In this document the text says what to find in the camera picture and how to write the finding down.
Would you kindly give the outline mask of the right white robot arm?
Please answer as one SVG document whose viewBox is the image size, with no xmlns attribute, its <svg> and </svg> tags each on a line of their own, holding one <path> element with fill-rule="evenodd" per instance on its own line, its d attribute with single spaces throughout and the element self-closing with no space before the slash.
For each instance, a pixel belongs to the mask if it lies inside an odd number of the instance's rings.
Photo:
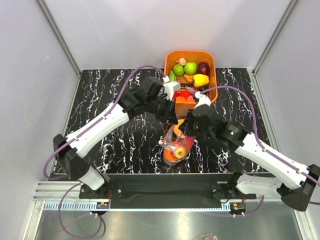
<svg viewBox="0 0 320 240">
<path fill-rule="evenodd" d="M 280 199 L 288 207 L 304 212 L 320 178 L 320 168 L 294 161 L 265 144 L 247 127 L 219 119 L 208 105 L 189 110 L 179 129 L 188 137 L 202 136 L 261 166 L 272 177 L 234 175 L 227 185 L 228 195 L 262 195 Z"/>
</svg>

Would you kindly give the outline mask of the orange tangerine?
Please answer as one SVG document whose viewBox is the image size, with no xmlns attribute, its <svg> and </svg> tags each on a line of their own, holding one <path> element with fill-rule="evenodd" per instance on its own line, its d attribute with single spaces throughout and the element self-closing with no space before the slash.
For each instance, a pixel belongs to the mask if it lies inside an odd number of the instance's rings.
<svg viewBox="0 0 320 240">
<path fill-rule="evenodd" d="M 177 164 L 177 158 L 167 149 L 163 150 L 163 161 L 170 166 Z"/>
</svg>

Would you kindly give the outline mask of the peach fruit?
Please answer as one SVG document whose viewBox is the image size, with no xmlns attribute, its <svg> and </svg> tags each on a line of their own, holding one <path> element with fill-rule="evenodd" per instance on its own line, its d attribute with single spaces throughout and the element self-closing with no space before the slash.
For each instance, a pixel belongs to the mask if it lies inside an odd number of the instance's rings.
<svg viewBox="0 0 320 240">
<path fill-rule="evenodd" d="M 177 159 L 183 159 L 187 155 L 187 152 L 184 145 L 177 145 L 171 154 Z"/>
<path fill-rule="evenodd" d="M 178 120 L 178 124 L 175 124 L 173 126 L 173 133 L 178 137 L 178 136 L 182 136 L 183 132 L 180 130 L 180 126 L 184 123 L 184 119 L 179 119 Z"/>
</svg>

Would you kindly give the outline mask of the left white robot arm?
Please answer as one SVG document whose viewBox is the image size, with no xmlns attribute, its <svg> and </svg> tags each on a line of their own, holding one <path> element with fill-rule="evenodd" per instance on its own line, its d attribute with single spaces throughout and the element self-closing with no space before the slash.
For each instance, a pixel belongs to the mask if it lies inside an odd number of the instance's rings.
<svg viewBox="0 0 320 240">
<path fill-rule="evenodd" d="M 105 136 L 144 113 L 152 114 L 160 122 L 177 124 L 174 94 L 180 87 L 179 82 L 170 81 L 167 76 L 163 80 L 148 76 L 140 85 L 122 90 L 114 102 L 86 125 L 67 136 L 54 137 L 54 156 L 58 164 L 70 180 L 80 181 L 95 197 L 103 198 L 108 193 L 110 179 L 84 157 Z"/>
</svg>

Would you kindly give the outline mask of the clear orange zip bag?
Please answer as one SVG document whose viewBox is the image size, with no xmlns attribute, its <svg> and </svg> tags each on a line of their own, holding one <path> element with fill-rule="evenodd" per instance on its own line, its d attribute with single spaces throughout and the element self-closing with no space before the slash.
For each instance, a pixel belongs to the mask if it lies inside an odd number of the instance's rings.
<svg viewBox="0 0 320 240">
<path fill-rule="evenodd" d="M 179 129 L 184 121 L 179 119 L 178 124 L 172 124 L 163 139 L 159 141 L 159 145 L 163 148 L 163 161 L 169 166 L 175 166 L 183 161 L 194 145 L 195 138 L 184 135 Z"/>
</svg>

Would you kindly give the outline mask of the peach front fruit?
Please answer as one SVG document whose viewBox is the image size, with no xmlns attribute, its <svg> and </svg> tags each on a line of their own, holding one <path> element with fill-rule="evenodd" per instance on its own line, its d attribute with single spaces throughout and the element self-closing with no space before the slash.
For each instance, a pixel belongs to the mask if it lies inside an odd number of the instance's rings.
<svg viewBox="0 0 320 240">
<path fill-rule="evenodd" d="M 177 145 L 171 154 L 177 159 L 183 159 L 187 155 L 187 152 L 184 145 Z"/>
</svg>

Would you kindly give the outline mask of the red orange mango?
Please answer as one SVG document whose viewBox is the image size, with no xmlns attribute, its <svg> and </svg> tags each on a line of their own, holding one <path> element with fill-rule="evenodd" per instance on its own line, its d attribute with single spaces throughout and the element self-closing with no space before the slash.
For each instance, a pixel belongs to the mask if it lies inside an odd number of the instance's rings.
<svg viewBox="0 0 320 240">
<path fill-rule="evenodd" d="M 184 139 L 184 147 L 186 152 L 189 152 L 194 145 L 195 138 L 192 136 L 186 136 Z"/>
</svg>

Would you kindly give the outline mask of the peach top fruit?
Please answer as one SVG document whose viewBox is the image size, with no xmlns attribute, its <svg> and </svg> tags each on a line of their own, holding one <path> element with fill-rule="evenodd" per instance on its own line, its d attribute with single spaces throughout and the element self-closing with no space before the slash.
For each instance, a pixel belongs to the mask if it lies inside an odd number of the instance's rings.
<svg viewBox="0 0 320 240">
<path fill-rule="evenodd" d="M 178 137 L 178 136 L 182 136 L 183 132 L 180 130 L 180 126 L 184 123 L 184 119 L 179 119 L 178 120 L 178 124 L 175 124 L 173 126 L 173 133 Z"/>
</svg>

